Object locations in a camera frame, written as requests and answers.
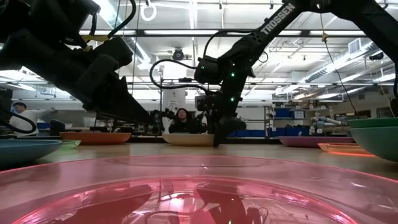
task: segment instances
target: man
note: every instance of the man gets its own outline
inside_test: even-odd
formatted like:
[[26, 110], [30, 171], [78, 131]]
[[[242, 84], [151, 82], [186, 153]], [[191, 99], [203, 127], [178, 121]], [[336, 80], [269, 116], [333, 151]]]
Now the man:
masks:
[[[14, 103], [13, 105], [14, 110], [21, 116], [33, 121], [34, 123], [37, 122], [37, 120], [47, 114], [53, 113], [55, 111], [54, 108], [51, 108], [51, 110], [27, 110], [26, 109], [26, 104], [25, 103]], [[32, 125], [30, 125], [27, 121], [24, 121], [23, 119], [17, 118], [15, 116], [11, 117], [10, 123], [16, 128], [19, 128], [21, 130], [31, 130]], [[36, 129], [33, 133], [31, 134], [22, 134], [18, 132], [14, 132], [14, 134], [17, 137], [23, 137], [23, 136], [36, 136], [39, 133], [39, 130]]]

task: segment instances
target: person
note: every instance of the person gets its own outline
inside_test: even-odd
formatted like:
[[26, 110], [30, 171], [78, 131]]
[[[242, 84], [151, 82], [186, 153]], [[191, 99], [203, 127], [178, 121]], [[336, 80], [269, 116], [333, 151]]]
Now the person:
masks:
[[[54, 108], [51, 108], [51, 110], [27, 110], [26, 104], [22, 102], [14, 103], [13, 107], [16, 113], [33, 121], [34, 123], [36, 123], [39, 118], [55, 111]], [[32, 129], [32, 125], [30, 125], [27, 121], [24, 121], [23, 119], [17, 118], [15, 116], [11, 117], [9, 124], [21, 130], [28, 131]], [[14, 134], [17, 137], [36, 136], [38, 133], [39, 133], [38, 129], [36, 129], [33, 133], [30, 134], [18, 133], [16, 131], [14, 132]]]
[[191, 114], [185, 109], [180, 108], [175, 114], [175, 118], [172, 120], [169, 126], [169, 133], [190, 133], [198, 134], [204, 133], [206, 126], [192, 118]]

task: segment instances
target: electronic equipment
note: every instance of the electronic equipment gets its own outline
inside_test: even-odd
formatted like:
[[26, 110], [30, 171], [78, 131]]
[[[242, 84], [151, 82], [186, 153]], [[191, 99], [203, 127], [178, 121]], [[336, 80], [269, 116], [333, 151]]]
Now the electronic equipment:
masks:
[[[127, 92], [126, 79], [119, 79], [114, 72], [131, 61], [132, 52], [119, 37], [113, 35], [134, 17], [136, 4], [132, 3], [131, 15], [107, 36], [95, 36], [98, 5], [91, 0], [33, 0], [31, 5], [21, 0], [0, 1], [0, 42], [5, 43], [0, 52], [2, 69], [26, 66], [33, 72], [69, 92], [83, 102], [86, 110], [108, 114], [114, 118], [153, 124], [154, 120]], [[264, 53], [264, 49], [302, 12], [333, 13], [341, 19], [354, 22], [372, 41], [398, 62], [398, 22], [375, 0], [283, 0], [283, 5], [263, 25], [254, 30], [221, 30], [212, 35], [205, 52], [196, 67], [178, 60], [162, 59], [150, 70], [151, 81], [159, 88], [199, 88], [206, 95], [196, 98], [197, 109], [208, 111], [208, 124], [215, 134], [214, 145], [235, 130], [245, 129], [246, 124], [236, 118], [236, 108], [242, 100], [241, 93], [247, 77], [254, 77], [252, 66]], [[93, 16], [90, 35], [79, 36], [79, 30], [88, 17]], [[247, 34], [229, 51], [218, 58], [207, 56], [210, 41], [226, 32]], [[89, 40], [103, 40], [94, 50]], [[322, 41], [327, 41], [324, 33]], [[78, 45], [81, 49], [66, 46]], [[210, 91], [194, 84], [162, 86], [152, 73], [162, 62], [175, 62], [195, 69], [199, 83], [221, 85], [219, 91]], [[395, 80], [395, 99], [391, 102], [398, 114], [398, 80]]]

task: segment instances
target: transparent pink bowl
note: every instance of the transparent pink bowl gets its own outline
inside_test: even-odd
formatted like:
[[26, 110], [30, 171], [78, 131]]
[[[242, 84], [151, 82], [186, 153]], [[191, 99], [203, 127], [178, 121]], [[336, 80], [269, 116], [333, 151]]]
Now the transparent pink bowl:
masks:
[[396, 223], [398, 181], [231, 156], [147, 156], [0, 172], [8, 223]]

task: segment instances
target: white shirt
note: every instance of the white shirt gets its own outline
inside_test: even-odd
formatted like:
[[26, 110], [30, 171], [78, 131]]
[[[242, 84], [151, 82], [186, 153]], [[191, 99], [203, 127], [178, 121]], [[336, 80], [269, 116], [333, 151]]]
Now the white shirt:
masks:
[[[52, 112], [52, 110], [25, 110], [24, 112], [20, 113], [19, 115], [36, 123], [39, 118], [41, 118], [51, 112]], [[24, 121], [23, 119], [17, 118], [16, 116], [11, 117], [9, 124], [13, 125], [16, 128], [19, 128], [21, 130], [24, 130], [24, 131], [25, 130], [29, 131], [32, 129], [32, 125], [30, 125], [27, 121]], [[37, 134], [37, 133], [39, 133], [39, 130], [37, 128], [33, 133], [30, 133], [30, 134], [22, 134], [22, 133], [18, 133], [16, 131], [14, 131], [14, 134], [17, 137], [27, 136], [27, 135], [31, 135], [31, 134]]]

